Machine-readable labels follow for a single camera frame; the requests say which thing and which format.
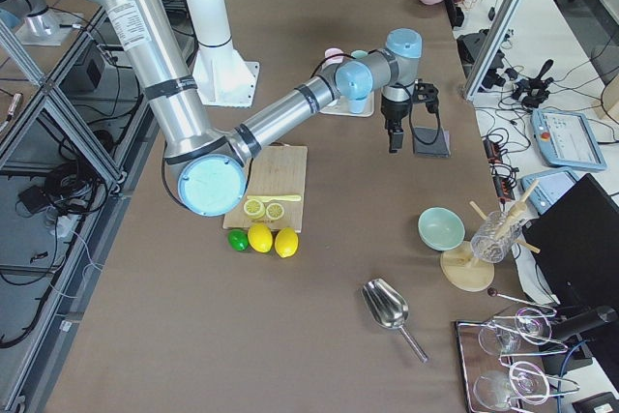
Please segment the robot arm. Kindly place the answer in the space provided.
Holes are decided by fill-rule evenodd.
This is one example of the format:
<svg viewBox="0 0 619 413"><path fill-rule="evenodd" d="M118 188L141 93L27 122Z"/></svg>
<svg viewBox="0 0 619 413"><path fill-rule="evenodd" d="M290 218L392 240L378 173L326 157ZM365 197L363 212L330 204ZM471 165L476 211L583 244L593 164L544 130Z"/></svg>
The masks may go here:
<svg viewBox="0 0 619 413"><path fill-rule="evenodd" d="M186 0L198 51L183 56L163 0L90 0L106 13L162 130L180 202L200 216L237 206L248 164L335 100L406 92L420 33L374 28L367 55L326 64L360 36L375 0Z"/></svg>

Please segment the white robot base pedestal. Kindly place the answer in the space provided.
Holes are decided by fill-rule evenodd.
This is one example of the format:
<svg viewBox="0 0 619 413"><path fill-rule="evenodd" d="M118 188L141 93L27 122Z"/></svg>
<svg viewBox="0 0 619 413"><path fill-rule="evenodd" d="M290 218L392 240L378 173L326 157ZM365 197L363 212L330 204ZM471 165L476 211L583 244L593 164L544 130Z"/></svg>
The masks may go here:
<svg viewBox="0 0 619 413"><path fill-rule="evenodd" d="M236 50L224 0L186 0L198 52L192 75L206 105L249 108L259 64Z"/></svg>

